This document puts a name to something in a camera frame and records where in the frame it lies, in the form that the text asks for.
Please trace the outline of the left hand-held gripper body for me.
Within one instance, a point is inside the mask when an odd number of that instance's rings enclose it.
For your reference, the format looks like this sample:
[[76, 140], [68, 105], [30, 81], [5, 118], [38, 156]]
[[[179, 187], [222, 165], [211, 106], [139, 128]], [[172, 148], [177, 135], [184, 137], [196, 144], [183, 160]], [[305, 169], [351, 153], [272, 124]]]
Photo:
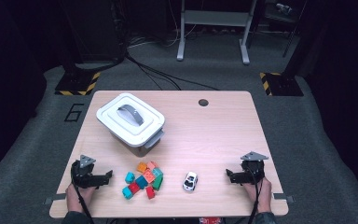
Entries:
[[81, 155], [71, 166], [71, 178], [74, 185], [83, 189], [97, 187], [98, 182], [105, 180], [105, 175], [93, 175], [95, 160], [85, 155]]

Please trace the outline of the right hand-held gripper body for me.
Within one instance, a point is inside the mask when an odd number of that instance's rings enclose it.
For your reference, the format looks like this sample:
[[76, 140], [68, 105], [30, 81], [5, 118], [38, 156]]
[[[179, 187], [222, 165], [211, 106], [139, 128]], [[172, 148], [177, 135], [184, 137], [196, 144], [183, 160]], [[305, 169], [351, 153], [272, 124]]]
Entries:
[[254, 185], [265, 177], [264, 160], [268, 159], [267, 156], [251, 151], [242, 156], [241, 159], [242, 172], [233, 174], [233, 177], [237, 178], [240, 184], [250, 183]]

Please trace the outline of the dark blue building block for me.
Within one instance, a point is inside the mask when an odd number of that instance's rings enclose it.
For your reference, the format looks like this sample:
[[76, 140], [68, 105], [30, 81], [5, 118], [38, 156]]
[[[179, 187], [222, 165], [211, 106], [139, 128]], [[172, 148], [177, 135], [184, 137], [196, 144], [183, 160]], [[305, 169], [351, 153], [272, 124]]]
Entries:
[[148, 186], [148, 182], [146, 181], [143, 175], [140, 175], [135, 179], [136, 184], [139, 186], [140, 189], [144, 189]]

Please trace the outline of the salmon building block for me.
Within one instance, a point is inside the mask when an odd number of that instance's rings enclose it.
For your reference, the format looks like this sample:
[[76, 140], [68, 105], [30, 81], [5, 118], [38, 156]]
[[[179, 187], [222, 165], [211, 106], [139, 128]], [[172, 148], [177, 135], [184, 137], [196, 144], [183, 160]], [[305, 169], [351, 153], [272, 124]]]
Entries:
[[145, 178], [145, 180], [148, 182], [148, 183], [152, 183], [156, 177], [154, 176], [154, 174], [150, 171], [150, 170], [146, 170], [144, 173], [143, 173], [143, 176]]

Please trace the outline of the white toy car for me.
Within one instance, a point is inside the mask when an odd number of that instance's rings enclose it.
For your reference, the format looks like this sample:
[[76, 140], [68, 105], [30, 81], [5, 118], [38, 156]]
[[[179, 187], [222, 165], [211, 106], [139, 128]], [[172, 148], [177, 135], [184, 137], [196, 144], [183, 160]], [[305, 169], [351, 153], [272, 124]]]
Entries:
[[183, 189], [193, 191], [198, 183], [198, 175], [194, 172], [188, 172], [183, 183]]

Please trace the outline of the transparent grey storage box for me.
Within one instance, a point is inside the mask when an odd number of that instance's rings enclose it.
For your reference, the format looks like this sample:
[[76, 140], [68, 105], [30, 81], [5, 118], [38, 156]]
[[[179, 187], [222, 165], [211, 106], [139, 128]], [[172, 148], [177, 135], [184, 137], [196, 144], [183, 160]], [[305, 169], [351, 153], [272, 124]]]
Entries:
[[117, 136], [115, 136], [113, 133], [111, 133], [114, 139], [116, 139], [121, 145], [123, 145], [129, 152], [131, 152], [134, 156], [138, 158], [144, 157], [147, 153], [149, 153], [152, 148], [157, 145], [161, 139], [161, 137], [164, 135], [163, 130], [158, 131], [155, 135], [153, 135], [149, 140], [147, 140], [143, 145], [139, 147], [132, 147], [128, 145], [123, 140], [119, 139]]

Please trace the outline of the green building block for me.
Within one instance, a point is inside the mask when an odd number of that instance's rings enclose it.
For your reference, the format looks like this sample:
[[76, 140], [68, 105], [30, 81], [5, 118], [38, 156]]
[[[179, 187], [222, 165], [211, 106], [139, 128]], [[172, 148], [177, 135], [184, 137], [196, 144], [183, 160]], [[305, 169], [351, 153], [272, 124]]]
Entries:
[[159, 190], [162, 185], [162, 181], [163, 181], [163, 176], [162, 175], [158, 176], [152, 184], [153, 190]]

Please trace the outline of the white box lid grey handle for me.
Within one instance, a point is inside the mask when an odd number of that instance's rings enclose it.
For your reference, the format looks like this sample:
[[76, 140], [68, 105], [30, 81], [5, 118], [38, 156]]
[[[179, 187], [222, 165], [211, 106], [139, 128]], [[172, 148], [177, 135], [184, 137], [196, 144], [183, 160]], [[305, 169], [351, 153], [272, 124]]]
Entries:
[[96, 116], [111, 133], [132, 147], [143, 145], [165, 123], [157, 109], [130, 93], [121, 93], [99, 108]]

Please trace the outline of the person's left hand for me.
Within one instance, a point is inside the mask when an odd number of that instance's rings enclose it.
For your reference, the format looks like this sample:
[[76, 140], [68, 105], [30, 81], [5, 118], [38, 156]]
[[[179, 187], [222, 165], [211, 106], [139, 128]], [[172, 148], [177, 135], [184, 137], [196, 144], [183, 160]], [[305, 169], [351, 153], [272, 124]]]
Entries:
[[95, 191], [95, 188], [75, 189], [74, 185], [70, 184], [65, 191], [67, 210], [69, 212], [83, 213], [84, 208], [80, 202], [79, 197], [82, 197], [84, 200], [84, 204], [86, 206], [89, 206], [94, 191]]

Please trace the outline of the red patterned object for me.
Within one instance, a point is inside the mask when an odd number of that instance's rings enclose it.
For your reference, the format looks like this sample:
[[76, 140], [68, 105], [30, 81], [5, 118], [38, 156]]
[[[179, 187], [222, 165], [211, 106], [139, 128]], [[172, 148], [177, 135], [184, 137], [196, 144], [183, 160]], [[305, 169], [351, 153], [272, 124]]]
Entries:
[[200, 224], [222, 224], [223, 219], [221, 217], [200, 217]]

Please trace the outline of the black striped stand base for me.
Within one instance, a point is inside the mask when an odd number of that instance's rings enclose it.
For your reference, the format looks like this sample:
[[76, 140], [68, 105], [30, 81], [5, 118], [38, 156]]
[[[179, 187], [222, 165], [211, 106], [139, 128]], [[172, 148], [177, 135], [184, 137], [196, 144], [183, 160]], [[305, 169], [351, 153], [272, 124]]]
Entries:
[[83, 74], [78, 77], [70, 77], [65, 74], [55, 88], [59, 95], [89, 95], [96, 86], [100, 73]]
[[260, 73], [263, 88], [267, 96], [303, 96], [293, 77], [284, 77], [280, 73]]

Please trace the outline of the black cabinet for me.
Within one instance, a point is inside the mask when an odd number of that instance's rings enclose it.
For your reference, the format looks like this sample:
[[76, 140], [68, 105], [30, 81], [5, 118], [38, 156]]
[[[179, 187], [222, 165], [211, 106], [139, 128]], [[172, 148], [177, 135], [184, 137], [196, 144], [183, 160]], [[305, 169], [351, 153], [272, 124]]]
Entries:
[[61, 0], [83, 62], [121, 63], [125, 26], [117, 0]]

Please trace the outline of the grey device on stand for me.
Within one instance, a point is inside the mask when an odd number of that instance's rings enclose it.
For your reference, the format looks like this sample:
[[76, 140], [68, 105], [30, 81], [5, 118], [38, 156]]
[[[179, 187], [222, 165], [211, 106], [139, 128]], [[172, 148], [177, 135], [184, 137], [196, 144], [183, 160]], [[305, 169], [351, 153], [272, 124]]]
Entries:
[[284, 15], [290, 15], [291, 12], [292, 12], [292, 9], [287, 6], [287, 5], [283, 5], [283, 4], [280, 4], [280, 3], [277, 3], [276, 4], [276, 8], [278, 9], [278, 11]]

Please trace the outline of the grey table edge bracket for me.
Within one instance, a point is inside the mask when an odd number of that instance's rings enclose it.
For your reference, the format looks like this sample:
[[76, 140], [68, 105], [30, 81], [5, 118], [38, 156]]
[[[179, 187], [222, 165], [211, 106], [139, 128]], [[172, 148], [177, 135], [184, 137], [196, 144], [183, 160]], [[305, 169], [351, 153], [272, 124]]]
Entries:
[[44, 200], [44, 204], [45, 204], [45, 205], [49, 205], [49, 204], [52, 204], [54, 201], [64, 200], [65, 197], [66, 197], [66, 194], [65, 194], [65, 193], [54, 194], [54, 195], [52, 195], [52, 196], [47, 197], [47, 198]]
[[285, 193], [273, 193], [272, 196], [275, 200], [285, 200], [287, 203], [295, 202], [295, 199], [293, 196], [288, 196]]

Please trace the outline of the white metal stand frame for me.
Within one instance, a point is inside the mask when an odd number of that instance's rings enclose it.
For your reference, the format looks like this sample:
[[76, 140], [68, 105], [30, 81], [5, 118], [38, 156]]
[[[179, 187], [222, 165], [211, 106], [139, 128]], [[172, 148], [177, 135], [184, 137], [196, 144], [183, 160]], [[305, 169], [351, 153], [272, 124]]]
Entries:
[[185, 56], [186, 38], [185, 27], [187, 24], [193, 25], [215, 25], [243, 27], [244, 33], [239, 40], [241, 50], [241, 60], [244, 65], [250, 64], [250, 58], [247, 51], [247, 37], [250, 33], [257, 0], [250, 0], [250, 8], [246, 12], [228, 12], [228, 11], [206, 11], [186, 9], [186, 0], [181, 0], [181, 18], [180, 18], [180, 41], [176, 60], [181, 62]]

